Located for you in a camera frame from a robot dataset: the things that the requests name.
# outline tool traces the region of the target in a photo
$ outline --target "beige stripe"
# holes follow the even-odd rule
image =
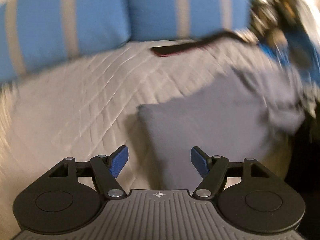
[[[76,26],[76,0],[61,0],[61,17],[68,57],[78,57],[79,48]]]
[[[189,0],[176,0],[178,37],[181,39],[190,36]]]
[[[20,49],[17,31],[17,2],[18,0],[8,0],[5,10],[5,28],[7,33],[7,43],[12,66],[18,75],[27,72],[23,56]]]
[[[224,29],[232,28],[232,3],[231,0],[219,0],[221,7],[221,24]]]

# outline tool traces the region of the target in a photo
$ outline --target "blue pillow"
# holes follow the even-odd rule
[[[8,0],[0,5],[0,81],[118,48],[130,35],[126,0]]]
[[[249,25],[249,0],[128,0],[132,39],[201,38]]]

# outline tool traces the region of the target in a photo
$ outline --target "crumpled gray fabric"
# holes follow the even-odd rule
[[[193,191],[201,177],[190,161],[198,146],[230,161],[261,161],[304,121],[303,86],[296,71],[242,72],[231,69],[197,93],[159,105],[141,105],[163,189]]]

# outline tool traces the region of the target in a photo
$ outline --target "white quilted blanket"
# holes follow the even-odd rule
[[[156,57],[149,47],[170,41],[129,42],[121,49],[84,57],[42,71],[13,87],[10,150],[0,159],[0,239],[19,231],[12,214],[17,194],[67,156],[88,161],[125,144],[129,161],[118,177],[130,188],[156,188],[152,151],[137,120],[137,106],[189,95],[213,81],[228,65],[252,71],[274,69],[259,48],[238,41]],[[284,176],[290,153],[264,163]],[[91,185],[89,179],[82,179]]]

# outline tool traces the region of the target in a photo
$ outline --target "pillow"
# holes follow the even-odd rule
[[[129,38],[125,0],[7,0],[0,5],[0,80]]]
[[[132,39],[201,38],[249,23],[248,0],[128,0]]]

